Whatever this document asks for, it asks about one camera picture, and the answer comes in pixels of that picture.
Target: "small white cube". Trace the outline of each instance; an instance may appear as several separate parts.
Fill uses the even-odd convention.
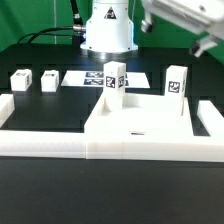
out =
[[[32,84],[32,71],[29,69],[19,69],[11,77],[12,91],[26,91]]]
[[[59,72],[55,70],[45,71],[41,77],[42,92],[56,92],[59,84]]]

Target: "black square marker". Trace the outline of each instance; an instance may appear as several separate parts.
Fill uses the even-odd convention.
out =
[[[184,91],[184,88],[185,88],[185,79],[184,79],[184,82],[183,82],[182,92]]]
[[[103,72],[86,72],[87,78],[103,78]]]
[[[26,78],[26,84],[27,84],[27,86],[30,84],[29,76],[27,76],[27,78]]]
[[[119,78],[119,88],[122,87],[122,86],[124,86],[124,76],[121,76]]]
[[[84,85],[85,86],[102,86],[103,79],[85,79]]]
[[[168,91],[172,92],[172,93],[179,93],[180,92],[180,83],[169,81]]]
[[[115,78],[106,76],[106,86],[110,88],[115,88]]]
[[[45,74],[45,76],[50,76],[50,77],[54,77],[55,74],[52,74],[52,73],[47,73]]]
[[[26,73],[20,73],[20,72],[16,73],[16,76],[25,76],[25,75]]]

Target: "white paper sheet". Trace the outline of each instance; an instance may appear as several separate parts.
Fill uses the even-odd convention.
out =
[[[103,87],[103,76],[88,77],[87,72],[89,71],[67,71],[61,86]],[[127,72],[126,88],[150,88],[146,74]]]

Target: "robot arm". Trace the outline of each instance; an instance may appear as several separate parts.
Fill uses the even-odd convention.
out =
[[[190,53],[199,57],[203,51],[224,40],[224,0],[141,0],[145,10],[142,31],[151,32],[151,14],[155,14],[192,33],[209,35],[197,41]]]

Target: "white platform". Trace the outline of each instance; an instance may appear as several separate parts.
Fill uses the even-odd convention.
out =
[[[184,99],[182,116],[175,101],[164,96],[126,93],[123,109],[109,112],[102,94],[85,123],[88,135],[193,136],[189,106]]]

